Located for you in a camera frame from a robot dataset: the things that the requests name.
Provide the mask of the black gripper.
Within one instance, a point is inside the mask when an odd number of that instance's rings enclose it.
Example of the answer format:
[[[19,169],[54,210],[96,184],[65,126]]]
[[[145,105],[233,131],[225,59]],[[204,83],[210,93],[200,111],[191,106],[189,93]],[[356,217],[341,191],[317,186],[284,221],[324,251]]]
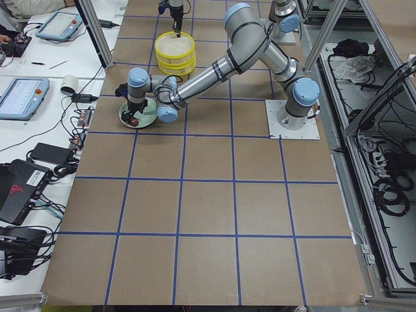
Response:
[[[176,33],[177,37],[181,37],[181,28],[183,23],[183,11],[182,10],[173,10],[171,9],[171,17],[174,20],[173,30]]]
[[[127,122],[131,118],[136,117],[137,113],[142,114],[146,108],[146,98],[140,97],[138,99],[127,99],[126,107],[122,109],[122,121]]]

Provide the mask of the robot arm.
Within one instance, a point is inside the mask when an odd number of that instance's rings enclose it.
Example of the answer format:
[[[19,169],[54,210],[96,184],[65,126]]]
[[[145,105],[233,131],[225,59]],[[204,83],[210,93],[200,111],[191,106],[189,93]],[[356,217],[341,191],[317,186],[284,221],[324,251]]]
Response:
[[[183,1],[165,0],[159,1],[159,14],[170,11],[173,19],[174,34],[180,38],[183,23],[183,16],[191,10],[190,1],[188,10],[184,11]],[[294,45],[296,39],[294,31],[300,30],[300,17],[296,13],[296,1],[272,1],[268,19],[261,19],[263,25],[271,32],[271,39],[277,44]]]
[[[237,3],[226,12],[224,28],[231,40],[226,54],[182,85],[172,75],[151,75],[142,68],[132,68],[127,82],[115,91],[118,97],[126,99],[126,108],[119,112],[120,121],[128,127],[139,128],[138,116],[146,114],[148,107],[146,94],[152,93],[155,108],[148,116],[172,123],[177,120],[178,110],[261,61],[275,75],[287,96],[285,106],[278,112],[279,124],[289,130],[301,129],[317,102],[318,84],[306,77],[298,61],[287,56],[273,41],[272,24],[265,25],[248,3]]]

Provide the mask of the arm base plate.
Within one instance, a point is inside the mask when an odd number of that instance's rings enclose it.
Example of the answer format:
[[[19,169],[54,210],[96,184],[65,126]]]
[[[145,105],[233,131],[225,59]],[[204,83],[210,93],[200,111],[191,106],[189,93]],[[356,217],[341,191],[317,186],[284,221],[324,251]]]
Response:
[[[308,115],[297,118],[286,110],[286,100],[266,100],[266,115],[269,137],[282,140],[319,140],[315,112],[310,108]]]

